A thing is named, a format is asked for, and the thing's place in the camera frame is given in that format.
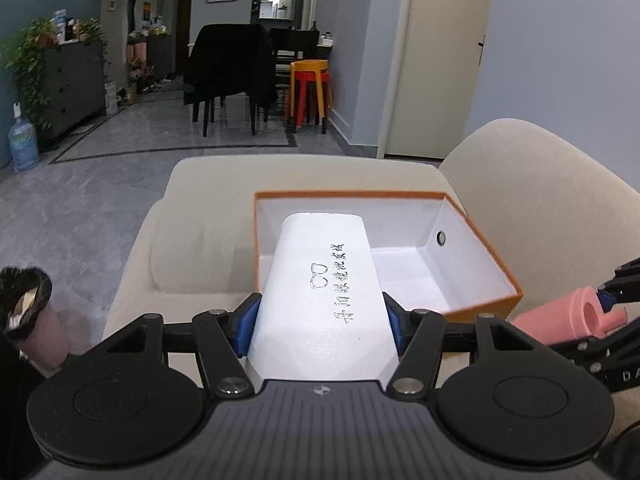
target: brown wooden door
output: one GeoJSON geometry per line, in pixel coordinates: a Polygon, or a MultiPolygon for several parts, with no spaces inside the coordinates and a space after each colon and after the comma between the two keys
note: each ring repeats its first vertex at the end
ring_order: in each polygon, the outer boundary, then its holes
{"type": "Polygon", "coordinates": [[[191,0],[178,0],[178,21],[175,33],[175,71],[183,73],[189,58],[191,0]]]}

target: door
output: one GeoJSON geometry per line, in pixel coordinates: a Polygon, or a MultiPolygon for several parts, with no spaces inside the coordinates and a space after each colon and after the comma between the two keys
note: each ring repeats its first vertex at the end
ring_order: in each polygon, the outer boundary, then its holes
{"type": "Polygon", "coordinates": [[[189,59],[189,31],[191,28],[191,0],[178,0],[175,31],[175,71],[184,72],[189,59]]]}
{"type": "Polygon", "coordinates": [[[471,110],[490,0],[412,0],[386,153],[444,158],[471,110]]]}

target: pink tumbler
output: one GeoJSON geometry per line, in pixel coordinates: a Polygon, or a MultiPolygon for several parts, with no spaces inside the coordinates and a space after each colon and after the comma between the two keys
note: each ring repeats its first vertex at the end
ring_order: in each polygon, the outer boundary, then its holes
{"type": "Polygon", "coordinates": [[[626,310],[605,313],[593,287],[578,288],[571,294],[521,314],[513,325],[545,345],[587,336],[603,338],[626,323],[626,310]]]}

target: gray marble floor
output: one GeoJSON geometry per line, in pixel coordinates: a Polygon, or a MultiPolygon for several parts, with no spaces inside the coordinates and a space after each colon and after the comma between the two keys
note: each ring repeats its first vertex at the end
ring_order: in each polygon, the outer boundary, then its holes
{"type": "Polygon", "coordinates": [[[237,104],[236,115],[228,117],[233,125],[227,130],[219,118],[204,143],[202,117],[192,124],[180,101],[145,102],[88,135],[70,136],[27,173],[0,170],[0,267],[39,266],[51,276],[51,303],[73,352],[100,341],[140,225],[180,160],[243,153],[344,154],[338,133],[330,129],[322,136],[317,126],[299,129],[291,146],[280,118],[260,125],[257,137],[273,139],[266,146],[243,147],[240,140],[251,134],[242,102],[237,104]],[[174,142],[176,137],[184,143],[174,142]],[[220,142],[240,146],[216,147],[220,142]],[[143,151],[148,149],[160,151],[143,151]],[[140,153],[113,155],[129,151],[140,153]]]}

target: water bottle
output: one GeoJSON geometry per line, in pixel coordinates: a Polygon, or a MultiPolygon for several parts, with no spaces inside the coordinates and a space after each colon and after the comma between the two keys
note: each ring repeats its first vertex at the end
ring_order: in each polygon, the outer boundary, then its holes
{"type": "Polygon", "coordinates": [[[9,130],[9,149],[14,160],[14,171],[30,170],[40,159],[36,128],[21,117],[20,103],[14,105],[15,124],[9,130]]]}

